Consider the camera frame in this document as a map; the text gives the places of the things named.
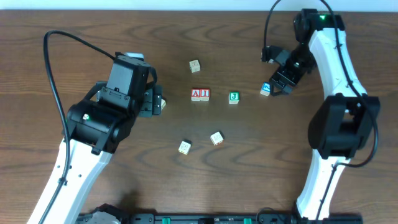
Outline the plain wooden block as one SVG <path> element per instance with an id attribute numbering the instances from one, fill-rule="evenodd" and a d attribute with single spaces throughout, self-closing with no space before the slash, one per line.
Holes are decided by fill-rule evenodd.
<path id="1" fill-rule="evenodd" d="M 201 69 L 199 60 L 192 60 L 192 61 L 190 61 L 190 62 L 189 62 L 189 66 L 190 66 L 190 71 L 191 71 L 192 73 L 199 72 L 200 69 Z"/>
<path id="2" fill-rule="evenodd" d="M 192 144 L 190 141 L 183 140 L 178 148 L 178 151 L 182 154 L 187 155 L 190 151 Z"/>

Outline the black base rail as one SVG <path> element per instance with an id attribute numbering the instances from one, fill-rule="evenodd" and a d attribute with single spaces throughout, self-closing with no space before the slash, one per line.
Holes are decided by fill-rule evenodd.
<path id="1" fill-rule="evenodd" d="M 300 218 L 295 212 L 277 212 L 271 208 L 263 208 L 259 213 L 252 214 L 128 214 L 112 205 L 103 204 L 93 212 L 79 215 L 76 224 L 299 224 L 313 223 L 313 220 Z"/>

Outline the wooden block red side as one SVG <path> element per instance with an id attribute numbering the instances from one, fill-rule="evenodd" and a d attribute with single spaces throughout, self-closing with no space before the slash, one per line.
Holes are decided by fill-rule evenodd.
<path id="1" fill-rule="evenodd" d="M 212 134 L 210 136 L 210 139 L 211 139 L 211 141 L 212 141 L 214 146 L 217 146 L 217 145 L 221 144 L 224 141 L 224 138 L 223 138 L 222 134 L 219 131 L 215 132 L 214 134 Z"/>

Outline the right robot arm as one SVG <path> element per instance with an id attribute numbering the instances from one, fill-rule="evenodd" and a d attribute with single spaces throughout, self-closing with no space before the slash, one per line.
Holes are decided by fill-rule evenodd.
<path id="1" fill-rule="evenodd" d="M 262 61 L 277 63 L 269 79 L 272 96 L 288 95 L 300 79 L 318 69 L 324 101 L 308 125 L 312 161 L 302 193 L 283 223 L 362 223 L 360 215 L 329 211 L 340 175 L 368 138 L 378 139 L 380 101 L 358 80 L 346 47 L 345 25 L 333 11 L 302 9 L 293 21 L 298 46 L 287 51 L 265 45 Z"/>

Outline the red letter A block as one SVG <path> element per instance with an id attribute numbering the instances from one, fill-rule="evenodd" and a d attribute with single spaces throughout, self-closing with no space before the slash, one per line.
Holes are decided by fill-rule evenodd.
<path id="1" fill-rule="evenodd" d="M 193 88 L 191 90 L 191 100 L 192 101 L 200 101 L 201 100 L 200 89 Z"/>

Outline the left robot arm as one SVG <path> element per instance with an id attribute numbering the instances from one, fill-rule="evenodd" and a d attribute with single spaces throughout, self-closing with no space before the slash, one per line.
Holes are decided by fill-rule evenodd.
<path id="1" fill-rule="evenodd" d="M 98 82 L 67 113 L 49 181 L 29 223 L 75 223 L 86 198 L 137 117 L 160 115 L 162 88 L 144 55 L 116 56 L 107 82 Z"/>

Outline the red letter I block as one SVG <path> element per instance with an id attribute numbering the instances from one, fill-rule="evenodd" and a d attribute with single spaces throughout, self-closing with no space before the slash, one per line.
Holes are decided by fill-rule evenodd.
<path id="1" fill-rule="evenodd" d="M 210 100 L 210 89 L 202 88 L 200 89 L 200 100 L 209 101 Z"/>

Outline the blue number 2 block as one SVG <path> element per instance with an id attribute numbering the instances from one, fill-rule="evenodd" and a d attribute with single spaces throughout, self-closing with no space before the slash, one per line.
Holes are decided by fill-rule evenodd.
<path id="1" fill-rule="evenodd" d="M 264 96 L 269 96 L 271 92 L 271 86 L 269 83 L 264 82 L 262 84 L 261 90 L 260 90 L 260 94 L 264 95 Z"/>

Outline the yellow letter C block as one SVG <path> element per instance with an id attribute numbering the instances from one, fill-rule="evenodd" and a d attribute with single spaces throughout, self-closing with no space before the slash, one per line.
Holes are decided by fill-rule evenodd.
<path id="1" fill-rule="evenodd" d="M 163 110 L 166 106 L 166 101 L 164 99 L 161 100 L 161 110 Z"/>

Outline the plain wooden block lower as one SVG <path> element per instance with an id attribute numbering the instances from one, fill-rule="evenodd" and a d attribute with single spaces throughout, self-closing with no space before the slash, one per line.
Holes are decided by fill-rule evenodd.
<path id="1" fill-rule="evenodd" d="M 187 155 L 190 151 L 192 144 L 190 141 L 183 140 L 178 148 L 178 151 L 182 154 Z"/>

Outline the plain wooden block top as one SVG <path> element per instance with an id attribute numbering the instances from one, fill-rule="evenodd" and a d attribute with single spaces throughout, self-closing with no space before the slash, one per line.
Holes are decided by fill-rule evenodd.
<path id="1" fill-rule="evenodd" d="M 200 69 L 201 69 L 199 60 L 192 60 L 192 61 L 190 61 L 190 62 L 189 62 L 189 66 L 190 66 L 190 71 L 191 71 L 192 73 L 199 72 Z"/>

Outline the green letter J block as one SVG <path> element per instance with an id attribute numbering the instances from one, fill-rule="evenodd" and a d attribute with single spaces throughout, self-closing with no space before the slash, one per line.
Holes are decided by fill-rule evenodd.
<path id="1" fill-rule="evenodd" d="M 239 92 L 236 92 L 236 91 L 230 92 L 228 98 L 229 98 L 229 100 L 228 100 L 229 104 L 231 104 L 231 105 L 238 104 L 240 101 Z"/>

